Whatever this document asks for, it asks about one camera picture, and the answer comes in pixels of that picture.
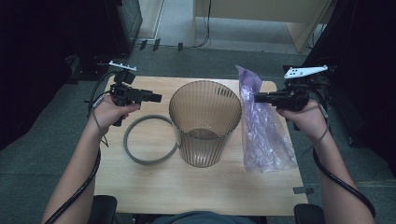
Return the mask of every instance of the table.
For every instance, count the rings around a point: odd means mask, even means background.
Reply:
[[[168,106],[173,93],[184,84],[199,79],[135,78],[133,88],[161,94],[162,102],[143,102],[141,109],[132,113],[121,127],[110,127],[106,135],[109,148],[101,146],[102,160],[96,175],[95,194],[115,196],[119,213],[178,214],[208,210],[223,215],[293,216],[295,204],[307,203],[305,194],[294,194],[292,189],[303,185],[299,169],[247,173],[243,165],[240,124],[224,148],[220,161],[208,168],[188,165],[178,150],[169,160],[155,166],[143,166],[128,157],[122,138],[129,124],[150,114],[169,118]],[[226,85],[239,96],[238,80],[209,80]],[[262,90],[275,89],[275,83],[263,82]],[[172,126],[156,119],[135,126],[129,136],[130,151],[142,160],[159,159],[176,141]]]
[[[195,18],[207,17],[210,0],[194,0],[192,38],[195,43]],[[298,52],[302,52],[321,19],[329,17],[332,0],[212,0],[211,18],[284,21]]]

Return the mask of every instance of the finger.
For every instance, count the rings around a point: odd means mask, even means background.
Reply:
[[[294,115],[294,112],[291,112],[291,111],[286,110],[286,109],[277,109],[276,112],[280,116],[282,116],[282,117],[284,117],[286,119],[289,119],[290,117],[292,117]]]
[[[138,110],[139,108],[140,108],[140,105],[131,104],[131,105],[126,105],[126,106],[120,106],[120,107],[118,107],[118,110],[119,110],[120,114],[126,115],[126,114],[129,114],[129,113],[132,113],[132,112]]]

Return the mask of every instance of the clear plastic cup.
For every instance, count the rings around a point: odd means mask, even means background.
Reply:
[[[228,87],[202,80],[175,92],[169,114],[183,160],[195,167],[208,167],[219,161],[242,108]]]

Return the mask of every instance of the purple plastic bag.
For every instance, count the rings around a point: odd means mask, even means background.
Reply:
[[[286,136],[279,115],[267,103],[255,103],[262,80],[253,72],[239,71],[239,94],[242,103],[242,143],[244,165],[248,172],[268,172],[297,167],[291,141]]]

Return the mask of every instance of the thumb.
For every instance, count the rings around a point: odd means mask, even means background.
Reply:
[[[126,105],[126,106],[120,106],[119,112],[121,115],[126,115],[126,114],[134,112],[138,109],[140,109],[140,105],[131,104],[131,105]]]

